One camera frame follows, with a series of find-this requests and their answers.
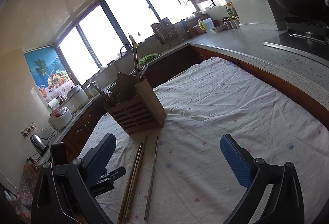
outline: blue gripper pad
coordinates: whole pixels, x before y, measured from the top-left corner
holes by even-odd
[[[79,171],[87,188],[95,186],[116,150],[116,137],[107,133],[95,148],[83,157]]]
[[[246,149],[241,148],[230,134],[221,137],[220,150],[240,185],[249,188],[253,181],[252,171],[256,168],[254,158]]]

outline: wall socket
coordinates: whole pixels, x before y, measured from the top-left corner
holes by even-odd
[[[34,124],[34,122],[32,121],[21,133],[24,136],[24,138],[27,137],[27,135],[29,133],[31,133],[31,131],[36,127],[36,125]]]

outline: utensil holder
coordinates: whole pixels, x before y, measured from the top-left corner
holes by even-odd
[[[135,76],[119,73],[112,93],[128,98],[115,106],[104,101],[105,109],[128,134],[163,127],[167,116],[149,82],[142,78],[143,81],[136,84]]]

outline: paper towel roll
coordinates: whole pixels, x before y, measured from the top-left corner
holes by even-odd
[[[54,111],[56,108],[60,106],[60,103],[58,102],[57,99],[53,99],[52,101],[48,102],[48,107]]]

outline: countertop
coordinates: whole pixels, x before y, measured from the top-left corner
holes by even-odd
[[[291,83],[329,110],[329,68],[301,55],[263,45],[263,40],[277,36],[284,31],[268,30],[225,30],[219,33],[202,34],[165,49],[151,61],[149,66],[189,45],[234,57],[252,64]],[[96,95],[77,111],[69,124],[49,143],[61,141],[78,118],[100,97]],[[40,159],[38,165],[50,158],[50,150]]]

